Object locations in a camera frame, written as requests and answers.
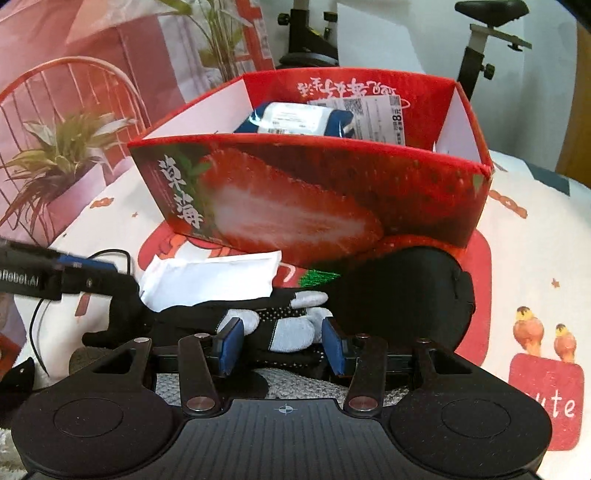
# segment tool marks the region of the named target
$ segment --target strawberry box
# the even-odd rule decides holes
[[[376,95],[400,100],[405,145],[233,133],[265,102]],[[287,263],[335,270],[398,235],[466,248],[493,172],[457,82],[371,69],[247,73],[129,149],[177,233],[245,252],[280,249]]]

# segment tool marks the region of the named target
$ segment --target blue package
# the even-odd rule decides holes
[[[268,102],[259,105],[235,133],[326,135],[352,138],[353,113],[305,103]]]

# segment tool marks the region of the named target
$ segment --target white glove fingers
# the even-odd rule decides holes
[[[298,352],[312,345],[315,329],[306,316],[277,320],[269,350],[271,352]]]
[[[235,317],[242,320],[242,323],[244,324],[244,335],[250,335],[255,331],[256,327],[258,327],[259,316],[257,312],[253,312],[252,310],[230,309],[217,326],[216,333],[219,333],[228,322]]]
[[[293,309],[305,309],[308,307],[318,307],[326,302],[329,296],[323,291],[305,290],[295,293],[295,298],[290,302]]]
[[[311,307],[306,309],[306,316],[308,321],[314,326],[314,343],[320,343],[322,341],[322,321],[326,317],[332,317],[332,313],[329,309],[322,307]]]

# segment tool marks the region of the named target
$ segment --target crosshair symbol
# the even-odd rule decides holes
[[[282,405],[279,408],[276,408],[275,410],[279,410],[281,413],[283,413],[283,415],[287,415],[288,413],[293,412],[294,410],[297,410],[297,408],[294,407],[290,407],[287,403],[285,405]]]

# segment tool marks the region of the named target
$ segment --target blue gripper pad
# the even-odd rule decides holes
[[[327,319],[322,321],[322,347],[335,375],[345,374],[343,343]]]
[[[229,375],[236,365],[242,344],[244,343],[244,324],[240,320],[226,335],[222,343],[222,352],[219,358],[220,373]]]

